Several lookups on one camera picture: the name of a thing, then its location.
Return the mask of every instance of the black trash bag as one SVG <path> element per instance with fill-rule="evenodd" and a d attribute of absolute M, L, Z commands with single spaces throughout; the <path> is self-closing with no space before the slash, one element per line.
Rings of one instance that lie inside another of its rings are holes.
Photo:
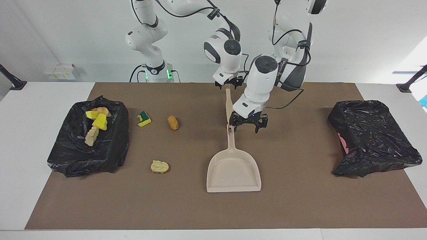
<path fill-rule="evenodd" d="M 94 146 L 85 144 L 93 120 L 85 112 L 106 107 L 111 113 L 107 130 L 99 130 Z M 129 147 L 129 116 L 122 102 L 110 101 L 103 96 L 93 101 L 74 104 L 59 130 L 47 165 L 67 177 L 84 176 L 96 172 L 113 173 L 122 166 Z"/>
<path fill-rule="evenodd" d="M 364 177 L 422 163 L 420 153 L 380 101 L 337 102 L 328 119 L 348 148 L 333 171 L 337 176 Z"/>

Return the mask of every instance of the dustpan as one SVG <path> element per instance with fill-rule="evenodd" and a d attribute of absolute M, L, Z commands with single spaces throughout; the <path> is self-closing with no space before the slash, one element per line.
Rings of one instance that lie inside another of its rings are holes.
<path fill-rule="evenodd" d="M 226 89 L 227 121 L 233 111 L 230 89 Z M 261 176 L 255 159 L 234 145 L 234 127 L 227 125 L 228 148 L 211 159 L 206 189 L 208 193 L 255 192 L 261 190 Z"/>

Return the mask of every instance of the food scrap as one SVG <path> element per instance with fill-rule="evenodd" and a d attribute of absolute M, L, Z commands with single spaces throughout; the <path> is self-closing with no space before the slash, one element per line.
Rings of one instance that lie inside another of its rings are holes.
<path fill-rule="evenodd" d="M 167 118 L 167 122 L 169 123 L 170 129 L 172 129 L 173 131 L 176 131 L 179 129 L 178 120 L 176 119 L 175 116 L 169 116 Z"/>
<path fill-rule="evenodd" d="M 151 171 L 153 171 L 153 173 L 165 173 L 167 170 L 169 170 L 169 164 L 153 160 L 153 163 L 151 164 Z"/>
<path fill-rule="evenodd" d="M 100 129 L 104 131 L 107 130 L 107 117 L 110 116 L 111 113 L 106 107 L 94 108 L 91 111 L 86 112 L 86 117 L 94 120 L 92 128 L 85 137 L 85 143 L 88 146 L 94 145 Z"/>
<path fill-rule="evenodd" d="M 99 128 L 98 128 L 97 126 L 93 126 L 93 127 L 89 130 L 88 134 L 86 135 L 85 143 L 86 143 L 88 146 L 93 146 L 93 145 L 94 145 L 94 143 L 95 143 L 95 140 L 96 140 L 96 139 L 97 139 L 97 137 L 98 137 L 98 134 L 99 134 Z"/>

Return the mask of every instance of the yellow sponge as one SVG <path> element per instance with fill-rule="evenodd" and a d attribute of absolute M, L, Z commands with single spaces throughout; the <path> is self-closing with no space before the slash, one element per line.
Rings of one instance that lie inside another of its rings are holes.
<path fill-rule="evenodd" d="M 92 126 L 97 126 L 104 131 L 107 130 L 107 115 L 103 113 L 98 114 Z"/>
<path fill-rule="evenodd" d="M 95 120 L 98 116 L 99 112 L 98 111 L 87 111 L 86 112 L 86 116 L 92 120 Z"/>
<path fill-rule="evenodd" d="M 141 112 L 138 116 L 137 116 L 137 118 L 139 119 L 139 123 L 138 123 L 138 126 L 140 126 L 140 127 L 143 127 L 143 126 L 145 126 L 145 125 L 147 125 L 147 124 L 149 124 L 150 122 L 151 122 L 151 119 L 150 119 L 150 117 L 147 115 L 147 113 L 146 112 Z"/>

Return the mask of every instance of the brown mat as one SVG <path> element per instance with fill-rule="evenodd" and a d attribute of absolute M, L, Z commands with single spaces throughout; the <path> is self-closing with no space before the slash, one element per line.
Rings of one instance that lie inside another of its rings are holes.
<path fill-rule="evenodd" d="M 26 229 L 425 228 L 427 209 L 405 171 L 335 177 L 340 142 L 327 121 L 337 101 L 361 100 L 354 84 L 305 83 L 269 125 L 240 126 L 236 147 L 260 169 L 258 193 L 206 193 L 210 159 L 226 149 L 225 91 L 213 84 L 96 83 L 129 109 L 130 148 L 115 174 L 65 178 L 52 173 Z M 232 91 L 236 101 L 244 88 Z M 296 93 L 275 88 L 270 105 Z M 153 122 L 136 126 L 145 110 Z M 169 130 L 175 115 L 181 128 Z M 152 160 L 170 164 L 151 173 Z"/>

